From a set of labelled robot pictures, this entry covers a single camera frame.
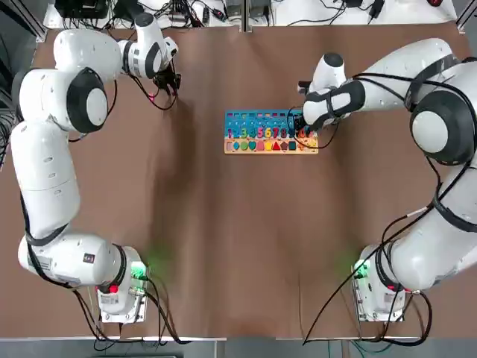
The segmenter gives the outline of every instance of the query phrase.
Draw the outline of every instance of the floor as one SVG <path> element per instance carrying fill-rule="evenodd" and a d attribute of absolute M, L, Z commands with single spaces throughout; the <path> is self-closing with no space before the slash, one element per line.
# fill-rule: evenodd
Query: floor
<path fill-rule="evenodd" d="M 105 353 L 95 352 L 92 341 L 37 341 L 37 342 L 0 342 L 2 358 L 88 358 L 103 357 Z M 350 356 L 362 355 L 348 345 Z M 367 345 L 368 350 L 379 350 L 383 345 Z M 418 348 L 392 347 L 382 358 L 467 358 L 469 352 L 477 348 L 473 339 L 430 339 Z M 195 342 L 185 347 L 175 344 L 156 350 L 147 344 L 125 344 L 107 351 L 108 357 L 164 357 L 183 358 L 341 358 L 341 342 L 314 342 L 302 347 L 301 341 L 275 341 L 266 338 L 230 339 L 227 342 Z"/>
<path fill-rule="evenodd" d="M 44 13 L 48 0 L 23 0 L 24 3 L 34 13 Z M 459 14 L 468 0 L 453 0 L 455 12 Z M 0 34 L 5 36 L 6 29 L 10 28 L 8 21 L 4 22 L 0 13 Z M 472 19 L 465 28 L 469 39 L 470 48 L 474 55 L 477 55 L 477 19 Z M 29 66 L 36 47 L 32 37 L 21 31 L 14 32 L 14 35 L 5 37 L 7 46 L 10 48 L 13 70 L 19 70 Z M 472 339 L 430 339 L 418 348 L 392 347 L 389 351 L 380 354 L 381 357 L 407 358 L 444 358 L 444 357 L 468 357 L 469 352 L 475 351 L 477 341 Z M 349 345 L 350 356 L 361 357 L 361 354 Z M 103 353 L 97 353 L 93 349 L 93 342 L 89 340 L 60 340 L 60 341 L 0 341 L 0 357 L 45 357 L 45 358 L 86 358 L 100 357 Z M 328 353 L 327 342 L 316 342 L 306 347 L 301 347 L 299 341 L 275 341 L 274 339 L 230 339 L 227 342 L 196 342 L 185 347 L 170 344 L 165 348 L 150 347 L 146 344 L 121 345 L 113 347 L 107 352 L 108 357 L 158 357 L 173 355 L 185 358 L 312 358 L 312 357 L 342 357 L 341 343 L 331 342 Z"/>

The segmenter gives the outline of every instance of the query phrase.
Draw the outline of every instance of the metal bracket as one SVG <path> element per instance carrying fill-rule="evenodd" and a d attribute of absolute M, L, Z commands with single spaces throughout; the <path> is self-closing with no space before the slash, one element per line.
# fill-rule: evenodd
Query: metal bracket
<path fill-rule="evenodd" d="M 250 0 L 242 0 L 241 2 L 240 32 L 252 32 L 252 27 L 250 26 Z"/>

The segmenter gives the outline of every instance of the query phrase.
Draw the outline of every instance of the electronic equipment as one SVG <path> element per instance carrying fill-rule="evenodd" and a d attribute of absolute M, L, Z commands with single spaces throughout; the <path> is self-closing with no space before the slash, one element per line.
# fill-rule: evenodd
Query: electronic equipment
<path fill-rule="evenodd" d="M 225 0 L 225 8 L 228 16 L 241 14 L 242 0 Z M 270 0 L 250 0 L 250 17 L 262 17 L 265 7 L 270 6 Z"/>
<path fill-rule="evenodd" d="M 300 114 L 298 110 L 290 113 L 288 110 L 236 110 L 225 113 L 225 154 L 318 153 L 318 134 L 315 131 L 309 131 L 309 127 L 305 126 L 295 132 L 294 117 Z"/>
<path fill-rule="evenodd" d="M 63 18 L 104 19 L 110 0 L 55 0 L 54 7 Z"/>
<path fill-rule="evenodd" d="M 144 8 L 137 0 L 118 0 L 113 9 L 115 18 L 133 22 L 134 18 L 144 12 Z"/>

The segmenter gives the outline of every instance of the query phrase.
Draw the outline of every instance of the white label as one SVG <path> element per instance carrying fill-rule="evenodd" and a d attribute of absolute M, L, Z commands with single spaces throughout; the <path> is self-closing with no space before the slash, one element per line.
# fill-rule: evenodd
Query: white label
<path fill-rule="evenodd" d="M 101 295 L 101 303 L 102 304 L 117 304 L 119 302 L 119 298 L 117 295 L 105 296 Z"/>

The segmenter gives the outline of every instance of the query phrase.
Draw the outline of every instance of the robotic arm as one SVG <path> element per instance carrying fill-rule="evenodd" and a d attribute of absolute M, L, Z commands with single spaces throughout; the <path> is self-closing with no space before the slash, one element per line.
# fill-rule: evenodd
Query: robotic arm
<path fill-rule="evenodd" d="M 11 134 L 25 218 L 19 262 L 58 283 L 97 286 L 103 320 L 121 323 L 144 320 L 145 266 L 133 248 L 70 228 L 80 195 L 68 136 L 103 127 L 104 83 L 121 71 L 167 78 L 177 90 L 171 70 L 175 42 L 162 37 L 152 15 L 143 13 L 135 21 L 137 43 L 117 43 L 90 30 L 62 31 L 54 41 L 56 69 L 31 69 L 18 74 L 13 85 L 17 112 L 23 118 Z"/>
<path fill-rule="evenodd" d="M 446 88 L 423 84 L 424 80 Z M 473 224 L 477 222 L 476 80 L 477 62 L 460 62 L 443 40 L 429 39 L 392 52 L 348 81 L 341 57 L 325 54 L 313 81 L 299 83 L 306 101 L 303 116 L 295 119 L 297 129 L 309 125 L 320 130 L 352 112 L 407 107 L 411 111 L 411 135 L 419 148 L 427 157 L 454 166 L 429 213 L 404 238 L 378 250 L 355 276 L 362 321 L 387 321 L 397 293 L 395 315 L 391 317 L 395 321 L 404 306 L 401 286 L 428 289 L 477 262 L 477 225 Z M 440 202 L 437 197 L 458 175 L 461 176 Z M 366 247 L 357 265 L 376 247 Z"/>

